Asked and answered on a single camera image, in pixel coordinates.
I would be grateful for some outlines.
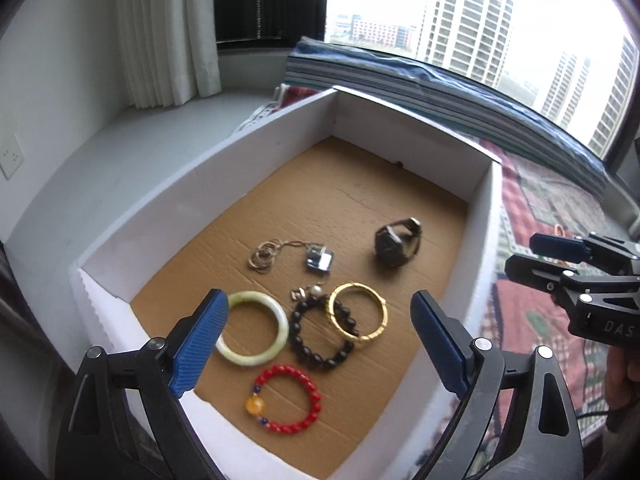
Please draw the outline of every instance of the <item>blue gripper pad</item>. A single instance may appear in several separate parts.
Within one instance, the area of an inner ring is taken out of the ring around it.
[[[440,311],[440,317],[434,309]],[[425,290],[420,290],[412,296],[411,322],[414,324],[415,331],[429,354],[444,387],[462,400],[469,390],[468,358],[463,354],[463,348],[444,326],[443,321],[449,325],[449,328],[454,328],[458,332],[458,335],[461,336],[460,339],[464,340],[460,342],[466,345],[465,350],[468,350],[471,359],[473,359],[469,348],[472,338],[462,324],[457,319],[445,316],[436,301]]]
[[[179,330],[183,321],[193,322],[174,355],[174,374],[169,381],[169,389],[177,398],[195,388],[228,317],[229,302],[226,294],[212,289],[196,312],[191,317],[181,319],[174,328],[174,331]]]
[[[534,254],[579,264],[589,259],[591,251],[582,240],[536,233],[529,239],[529,249]]]

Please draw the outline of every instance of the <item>human hand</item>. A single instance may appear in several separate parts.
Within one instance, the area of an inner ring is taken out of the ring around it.
[[[612,346],[607,354],[604,396],[610,410],[624,408],[638,398],[640,352]]]

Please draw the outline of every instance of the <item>orange bead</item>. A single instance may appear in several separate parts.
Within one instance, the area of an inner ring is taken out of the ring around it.
[[[253,416],[260,416],[264,411],[264,401],[260,397],[249,397],[244,407]]]

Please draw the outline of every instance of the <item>electrical outlet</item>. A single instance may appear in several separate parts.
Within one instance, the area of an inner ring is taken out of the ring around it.
[[[23,160],[24,153],[15,134],[4,132],[4,135],[0,137],[0,168],[2,168],[4,176],[9,179]]]

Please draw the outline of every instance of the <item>red bead bracelet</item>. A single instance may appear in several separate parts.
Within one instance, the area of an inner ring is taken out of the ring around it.
[[[305,387],[305,390],[309,395],[309,401],[311,402],[311,408],[309,409],[309,413],[305,420],[296,422],[295,424],[278,424],[277,422],[270,422],[262,416],[265,403],[258,394],[260,393],[264,383],[274,375],[289,375],[299,380]],[[311,379],[307,377],[302,370],[298,370],[291,365],[275,365],[271,368],[267,368],[260,376],[258,376],[255,380],[254,392],[251,397],[247,399],[244,406],[251,415],[257,418],[260,424],[267,428],[267,430],[280,434],[298,433],[302,430],[306,430],[306,428],[318,420],[318,413],[320,413],[322,408],[320,406],[320,394],[316,392],[317,389],[316,385],[312,383]]]

